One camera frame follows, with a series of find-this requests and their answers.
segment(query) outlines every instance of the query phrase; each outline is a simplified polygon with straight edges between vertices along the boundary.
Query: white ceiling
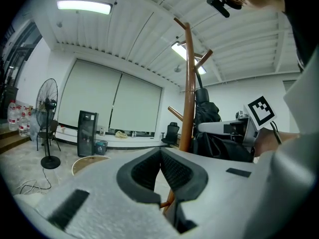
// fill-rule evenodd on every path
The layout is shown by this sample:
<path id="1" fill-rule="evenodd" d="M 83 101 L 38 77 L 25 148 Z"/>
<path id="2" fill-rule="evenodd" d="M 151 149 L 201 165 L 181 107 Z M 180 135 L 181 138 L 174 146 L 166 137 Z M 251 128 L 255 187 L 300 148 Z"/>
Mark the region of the white ceiling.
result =
<path id="1" fill-rule="evenodd" d="M 204 64 L 204 85 L 299 71 L 291 27 L 282 13 L 269 8 L 229 8 L 231 16 L 224 18 L 206 0 L 95 0 L 117 2 L 110 15 L 103 15 L 58 10 L 58 0 L 38 1 L 34 5 L 41 12 L 37 8 L 34 20 L 51 48 L 68 44 L 108 53 L 181 88 L 186 62 L 171 45 L 176 37 L 183 41 L 184 32 L 175 16 L 190 23 L 195 52 L 213 51 Z M 180 73 L 174 72 L 178 65 Z"/>

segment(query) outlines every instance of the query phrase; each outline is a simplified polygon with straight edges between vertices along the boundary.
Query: fan base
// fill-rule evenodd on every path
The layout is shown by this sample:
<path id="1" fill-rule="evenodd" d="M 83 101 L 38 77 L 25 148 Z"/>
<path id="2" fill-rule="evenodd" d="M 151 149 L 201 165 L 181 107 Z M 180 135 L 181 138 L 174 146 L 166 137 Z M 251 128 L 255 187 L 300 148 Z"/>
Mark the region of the fan base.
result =
<path id="1" fill-rule="evenodd" d="M 47 156 L 41 159 L 41 165 L 45 169 L 55 169 L 61 164 L 61 161 L 58 157 Z"/>

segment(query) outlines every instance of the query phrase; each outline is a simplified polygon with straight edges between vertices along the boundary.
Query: floor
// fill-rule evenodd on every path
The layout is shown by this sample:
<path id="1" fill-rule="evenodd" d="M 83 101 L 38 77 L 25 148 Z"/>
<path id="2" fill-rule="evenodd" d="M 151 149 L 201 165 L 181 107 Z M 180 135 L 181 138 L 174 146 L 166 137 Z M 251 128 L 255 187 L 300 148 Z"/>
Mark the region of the floor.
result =
<path id="1" fill-rule="evenodd" d="M 52 189 L 65 180 L 71 178 L 71 168 L 73 163 L 79 159 L 77 156 L 77 147 L 66 143 L 59 143 L 61 151 L 59 151 L 56 143 L 52 143 L 50 148 L 51 155 L 57 156 L 61 160 L 61 165 L 53 170 L 45 169 L 45 175 L 52 185 Z M 108 150 L 106 156 L 116 158 L 122 153 L 134 152 L 135 150 Z M 0 155 L 0 172 L 7 183 L 10 192 L 15 195 L 20 193 L 18 188 L 23 182 L 28 180 L 36 180 L 36 186 L 47 188 L 49 185 L 43 175 L 41 159 L 44 157 L 44 147 L 39 146 L 39 151 L 36 151 L 36 144 L 32 141 L 19 145 L 11 150 Z M 155 192 L 160 194 L 161 201 L 165 202 L 169 193 L 169 186 L 160 171 L 155 185 Z"/>

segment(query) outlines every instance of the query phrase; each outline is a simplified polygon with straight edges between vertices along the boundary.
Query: wooden coat rack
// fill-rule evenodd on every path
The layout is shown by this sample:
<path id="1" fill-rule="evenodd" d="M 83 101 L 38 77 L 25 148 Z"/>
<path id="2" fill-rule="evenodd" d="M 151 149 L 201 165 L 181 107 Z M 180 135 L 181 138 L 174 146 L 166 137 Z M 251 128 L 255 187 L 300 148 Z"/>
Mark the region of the wooden coat rack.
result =
<path id="1" fill-rule="evenodd" d="M 168 107 L 168 110 L 172 112 L 179 120 L 183 122 L 181 130 L 181 138 L 179 149 L 181 151 L 188 151 L 191 136 L 193 132 L 193 121 L 194 121 L 194 107 L 195 107 L 195 87 L 196 87 L 196 71 L 201 67 L 207 59 L 213 54 L 211 50 L 208 50 L 205 55 L 194 53 L 193 39 L 191 35 L 189 23 L 183 24 L 178 18 L 174 19 L 184 30 L 185 30 L 185 43 L 187 50 L 187 62 L 186 62 L 186 87 L 185 87 L 185 104 L 184 104 L 184 115 L 182 116 L 178 111 L 172 107 Z M 195 65 L 195 57 L 200 60 Z M 167 201 L 161 204 L 161 208 L 164 207 L 164 214 L 173 203 L 175 197 L 172 190 L 169 191 Z"/>

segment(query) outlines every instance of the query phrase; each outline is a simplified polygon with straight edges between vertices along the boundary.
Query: black chair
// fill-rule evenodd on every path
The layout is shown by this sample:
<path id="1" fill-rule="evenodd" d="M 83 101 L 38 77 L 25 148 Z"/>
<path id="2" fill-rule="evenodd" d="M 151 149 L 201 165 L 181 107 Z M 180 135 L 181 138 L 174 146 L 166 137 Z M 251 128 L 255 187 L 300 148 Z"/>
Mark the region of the black chair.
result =
<path id="1" fill-rule="evenodd" d="M 177 140 L 177 134 L 179 131 L 179 126 L 176 122 L 171 122 L 167 126 L 167 134 L 166 137 L 163 138 L 161 141 L 167 144 L 175 144 Z"/>
<path id="2" fill-rule="evenodd" d="M 56 141 L 56 144 L 58 145 L 59 147 L 59 150 L 61 151 L 60 149 L 60 146 L 59 146 L 59 143 L 55 137 L 55 133 L 56 133 L 56 129 L 58 127 L 59 123 L 56 121 L 56 120 L 53 120 L 51 122 L 51 125 L 50 125 L 50 128 L 49 128 L 49 141 L 50 141 L 50 146 L 51 146 L 51 139 L 52 140 L 55 140 Z M 36 136 L 36 150 L 39 150 L 38 149 L 38 138 L 44 138 L 46 139 L 46 129 L 42 132 L 42 129 L 43 129 L 43 126 L 40 127 L 40 132 L 37 134 Z"/>

